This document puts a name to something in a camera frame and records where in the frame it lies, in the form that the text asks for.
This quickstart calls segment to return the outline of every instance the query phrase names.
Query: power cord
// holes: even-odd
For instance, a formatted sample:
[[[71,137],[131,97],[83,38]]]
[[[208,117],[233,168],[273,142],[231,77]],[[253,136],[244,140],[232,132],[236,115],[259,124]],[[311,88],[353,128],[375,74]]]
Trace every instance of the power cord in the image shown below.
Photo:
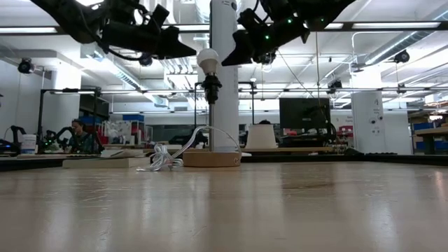
[[[6,134],[8,133],[8,130],[10,130],[11,127],[9,127],[8,129],[5,130],[5,134],[3,135],[3,140],[6,140]]]
[[[138,168],[137,171],[138,172],[157,172],[157,171],[160,171],[164,167],[169,167],[170,169],[176,168],[176,167],[182,167],[183,160],[180,158],[177,158],[177,157],[180,154],[182,154],[184,151],[186,151],[195,142],[196,134],[200,130],[205,130],[205,129],[218,130],[219,132],[226,134],[228,137],[231,138],[231,140],[237,146],[240,157],[242,156],[242,150],[239,147],[239,144],[237,143],[237,141],[235,141],[235,139],[233,139],[232,136],[230,136],[230,134],[228,134],[227,132],[225,132],[221,129],[218,129],[218,128],[215,128],[212,126],[200,126],[195,129],[195,131],[193,132],[193,135],[191,136],[188,143],[186,145],[184,145],[182,147],[182,149],[178,150],[173,155],[169,154],[168,148],[166,146],[163,146],[162,144],[156,144],[154,146],[154,154],[152,154],[150,156],[150,158],[153,159],[153,163],[149,166],[149,168]]]
[[[288,67],[289,71],[292,73],[292,75],[293,75],[294,78],[297,80],[297,82],[302,86],[302,88],[303,88],[305,91],[307,91],[307,92],[309,93],[309,95],[310,95],[311,97],[314,98],[314,95],[313,95],[310,91],[308,91],[308,89],[302,84],[302,81],[299,80],[299,78],[298,78],[297,75],[294,73],[294,71],[289,67],[289,64],[287,63],[287,61],[286,61],[286,59],[283,57],[283,55],[280,53],[280,51],[278,50],[277,52],[279,53],[280,57],[281,57],[282,60],[285,62],[285,65]]]

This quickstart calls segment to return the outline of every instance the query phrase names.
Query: red object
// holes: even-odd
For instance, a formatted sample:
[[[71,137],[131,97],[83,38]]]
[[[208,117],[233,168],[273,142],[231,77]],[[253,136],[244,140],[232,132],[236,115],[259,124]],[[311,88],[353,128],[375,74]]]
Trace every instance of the red object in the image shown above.
[[[353,126],[346,125],[339,127],[338,136],[353,137]]]

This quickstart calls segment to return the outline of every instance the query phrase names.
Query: metal rod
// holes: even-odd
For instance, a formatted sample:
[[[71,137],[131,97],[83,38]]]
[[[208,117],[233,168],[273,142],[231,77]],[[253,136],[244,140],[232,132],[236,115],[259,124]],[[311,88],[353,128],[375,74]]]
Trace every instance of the metal rod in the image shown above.
[[[214,126],[214,110],[215,110],[215,104],[209,105],[209,126]],[[215,151],[215,143],[214,143],[214,131],[212,129],[209,130],[209,150],[211,152]]]
[[[39,101],[39,118],[37,122],[37,153],[40,151],[41,137],[42,137],[42,112],[43,112],[43,95],[45,90],[41,90],[41,98]]]
[[[197,112],[197,107],[196,107],[196,92],[197,91],[197,86],[195,84],[195,129],[197,128],[197,119],[196,119],[196,112]]]
[[[254,89],[254,92],[273,92],[273,93],[279,93],[279,92],[301,92],[301,93],[308,93],[308,92],[327,92],[327,91],[336,91],[336,92],[376,92],[376,91],[382,91],[382,92],[395,92],[398,91],[398,87],[378,87],[378,88],[351,88],[351,87],[341,87],[341,88],[307,88],[308,91],[304,90],[303,88],[257,88]],[[400,87],[401,91],[448,91],[448,87]],[[50,92],[52,95],[77,95],[76,92],[64,92],[62,93],[62,90],[44,90],[46,92]],[[90,91],[91,94],[80,94],[80,95],[93,95],[92,90],[79,90],[79,91]],[[110,93],[110,91],[103,91],[98,92],[98,94],[103,95],[119,95],[119,94],[127,94],[130,92],[135,92],[135,90],[121,90],[120,93]],[[157,95],[160,93],[194,93],[195,90],[145,90],[145,93]],[[243,93],[251,93],[251,88],[246,89],[240,89],[239,92]],[[204,93],[203,90],[197,90],[197,94]]]
[[[255,83],[252,83],[251,87],[252,87],[252,125],[255,125],[255,97],[254,97],[254,92],[253,92],[253,86],[255,85]]]
[[[92,146],[91,146],[91,152],[92,154],[95,153],[95,140],[97,139],[97,102],[98,102],[98,92],[95,91],[93,94],[93,137],[92,137]]]

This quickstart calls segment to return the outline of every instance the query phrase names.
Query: white cable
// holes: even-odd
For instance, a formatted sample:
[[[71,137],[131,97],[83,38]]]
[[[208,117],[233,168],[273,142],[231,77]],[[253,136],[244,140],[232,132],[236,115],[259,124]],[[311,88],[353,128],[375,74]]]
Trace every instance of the white cable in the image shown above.
[[[183,160],[180,158],[177,158],[177,157],[180,154],[182,154],[184,151],[186,151],[195,142],[196,134],[200,130],[205,130],[205,129],[218,130],[219,132],[226,134],[228,137],[231,138],[231,140],[237,146],[239,156],[240,157],[242,156],[242,151],[241,151],[241,148],[239,147],[239,144],[237,143],[237,141],[235,141],[235,139],[233,139],[232,136],[230,136],[230,134],[228,134],[227,132],[225,132],[221,129],[218,129],[218,128],[215,128],[212,126],[200,126],[195,129],[195,131],[193,132],[193,135],[191,136],[188,143],[172,156],[168,153],[168,148],[166,146],[163,146],[162,144],[156,144],[154,146],[154,154],[152,154],[150,156],[150,158],[153,159],[153,163],[149,166],[149,168],[138,168],[137,171],[138,172],[156,172],[156,171],[160,171],[161,168],[163,168],[163,167],[169,167],[170,169],[174,168],[174,167],[182,167]]]

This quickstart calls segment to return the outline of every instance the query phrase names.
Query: person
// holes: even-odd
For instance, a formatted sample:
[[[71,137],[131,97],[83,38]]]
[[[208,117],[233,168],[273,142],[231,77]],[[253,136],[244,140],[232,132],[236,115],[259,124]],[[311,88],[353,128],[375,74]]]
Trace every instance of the person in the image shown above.
[[[85,123],[81,120],[75,119],[71,121],[71,128],[73,129],[76,140],[78,142],[78,151],[82,153],[91,153],[92,152],[92,135],[87,136],[88,133],[84,131]],[[74,147],[75,139],[73,137],[69,140],[69,146]]]

